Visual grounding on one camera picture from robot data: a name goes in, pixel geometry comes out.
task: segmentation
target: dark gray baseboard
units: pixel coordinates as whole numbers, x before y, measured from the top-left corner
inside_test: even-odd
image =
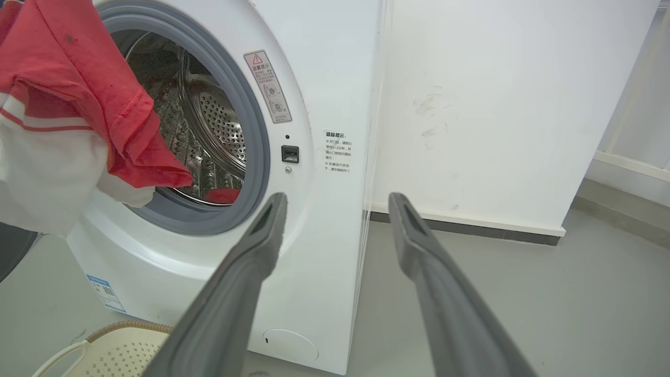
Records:
[[[571,209],[670,249],[670,208],[584,179]]]
[[[371,212],[370,221],[376,221],[378,223],[388,223],[389,214],[381,212]],[[527,233],[524,231],[479,227],[477,225],[464,225],[464,224],[448,223],[445,221],[437,221],[437,220],[424,219],[424,221],[428,224],[428,227],[432,230],[479,235],[480,237],[508,239],[511,241],[530,242],[532,244],[556,246],[558,244],[559,239],[561,239],[557,235]]]

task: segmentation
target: red cloth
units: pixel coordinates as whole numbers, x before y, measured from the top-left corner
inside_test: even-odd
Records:
[[[109,146],[109,173],[134,187],[191,185],[90,0],[6,0],[0,56],[0,99],[25,105],[25,117],[3,116],[30,131],[93,128]]]
[[[205,200],[212,203],[233,204],[240,195],[236,188],[215,188],[205,195]]]

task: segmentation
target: basket handle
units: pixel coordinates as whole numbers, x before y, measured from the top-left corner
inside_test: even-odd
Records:
[[[40,369],[37,370],[33,374],[33,377],[42,377],[46,372],[49,371],[54,365],[56,365],[59,361],[63,360],[64,358],[68,357],[71,353],[78,351],[80,349],[83,349],[84,352],[82,352],[81,356],[72,363],[72,365],[63,373],[63,376],[67,376],[70,371],[79,364],[81,359],[84,358],[84,355],[86,355],[86,349],[90,346],[90,343],[86,340],[82,340],[79,343],[75,344],[70,344],[68,347],[61,349],[60,352],[57,354],[53,355],[49,360],[47,360],[42,366],[40,366]]]

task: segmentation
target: washing machine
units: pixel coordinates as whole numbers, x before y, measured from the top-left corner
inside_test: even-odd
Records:
[[[96,191],[67,242],[102,304],[174,325],[269,195],[288,214],[249,350],[345,374],[391,6],[94,0],[194,176],[132,208]]]

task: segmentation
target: baseboard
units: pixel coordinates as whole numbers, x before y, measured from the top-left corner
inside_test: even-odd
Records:
[[[571,209],[670,249],[670,208],[584,179]]]
[[[495,223],[479,219],[450,217],[431,213],[427,214],[423,212],[419,212],[419,214],[421,217],[423,217],[425,222],[428,224],[428,227],[432,230],[478,235],[480,237],[508,239],[512,241],[530,242],[532,244],[556,246],[558,241],[565,234],[565,229],[562,227],[560,229],[546,229],[515,224]],[[386,210],[386,208],[382,208],[381,206],[373,205],[370,220],[379,223],[388,223],[388,210]]]

